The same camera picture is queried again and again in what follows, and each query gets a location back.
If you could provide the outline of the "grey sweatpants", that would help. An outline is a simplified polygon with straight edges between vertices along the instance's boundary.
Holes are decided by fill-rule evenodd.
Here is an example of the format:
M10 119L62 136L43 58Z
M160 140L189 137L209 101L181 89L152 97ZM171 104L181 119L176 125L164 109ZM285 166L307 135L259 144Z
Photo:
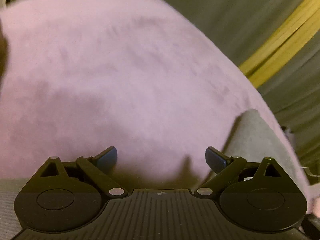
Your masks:
M221 153L247 160L218 196L195 188L133 185L104 195L76 165L51 157L25 179L1 181L1 239L308 239L309 182L289 129L275 133L256 110L240 115Z

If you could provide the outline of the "pink bed blanket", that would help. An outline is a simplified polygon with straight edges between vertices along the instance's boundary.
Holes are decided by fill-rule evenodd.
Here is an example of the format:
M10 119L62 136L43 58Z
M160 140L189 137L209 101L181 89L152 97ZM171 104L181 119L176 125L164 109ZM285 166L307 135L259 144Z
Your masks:
M213 42L163 0L19 0L1 9L1 178L49 157L108 146L127 187L196 188L246 110L276 134L270 155L319 210L295 153L259 92Z

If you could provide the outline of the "grey green curtain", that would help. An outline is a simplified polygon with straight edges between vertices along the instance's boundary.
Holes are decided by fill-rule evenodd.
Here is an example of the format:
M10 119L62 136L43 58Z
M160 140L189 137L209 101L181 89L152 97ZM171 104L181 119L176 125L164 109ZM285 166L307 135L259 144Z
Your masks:
M238 67L303 0L165 0ZM278 121L293 129L303 165L319 159L319 31L258 88Z

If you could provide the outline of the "yellow curtain stripe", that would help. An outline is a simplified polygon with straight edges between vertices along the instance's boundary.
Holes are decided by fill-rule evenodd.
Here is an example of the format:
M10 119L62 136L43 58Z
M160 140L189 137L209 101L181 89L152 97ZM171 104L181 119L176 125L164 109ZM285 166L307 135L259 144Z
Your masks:
M303 0L239 69L255 88L275 76L319 31L319 0Z

